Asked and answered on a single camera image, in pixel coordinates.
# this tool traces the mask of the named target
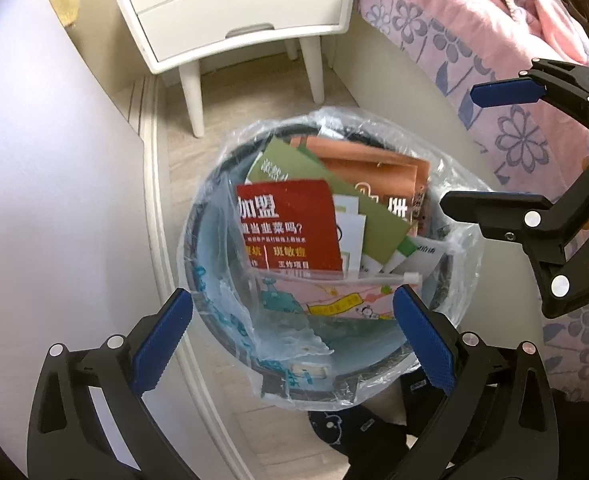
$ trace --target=yellow banner print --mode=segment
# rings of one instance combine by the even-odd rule
[[[313,316],[336,316],[337,314],[343,314],[351,308],[358,306],[363,303],[361,296],[357,292],[341,298],[334,303],[325,305],[308,305],[308,311]]]

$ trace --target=nightstand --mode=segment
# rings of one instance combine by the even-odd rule
[[[196,137],[205,133],[199,60],[266,41],[301,44],[314,102],[324,100],[321,40],[347,30],[353,0],[116,0],[150,71],[178,67]]]

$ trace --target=pink blanket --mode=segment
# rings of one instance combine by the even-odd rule
[[[552,201],[581,173],[589,132],[552,106],[480,109],[474,84],[516,77],[533,57],[589,65],[589,40],[560,0],[356,0],[361,15],[409,55],[458,112],[506,190]],[[576,250],[582,239],[573,242]],[[543,320],[553,387],[589,399],[589,305]]]

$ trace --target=blue gripper pad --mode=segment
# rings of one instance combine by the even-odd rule
[[[544,95],[545,87],[528,77],[474,85],[469,93],[481,108],[535,103]]]
[[[132,359],[130,387],[138,396],[155,389],[192,320],[193,303],[188,291],[177,289],[171,300],[158,314],[150,334]]]
[[[392,306],[394,317],[412,345],[430,383],[449,396],[456,384],[454,357],[428,319],[425,305],[409,286],[400,286],[394,293]]]

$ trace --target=green envelope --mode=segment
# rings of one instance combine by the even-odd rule
[[[301,178],[325,180],[332,193],[358,197],[359,213],[367,217],[362,252],[383,267],[410,229],[410,224],[404,219],[354,189],[352,184],[341,180],[320,162],[312,160],[276,137],[270,141],[263,155],[248,173],[248,180],[253,184]]]

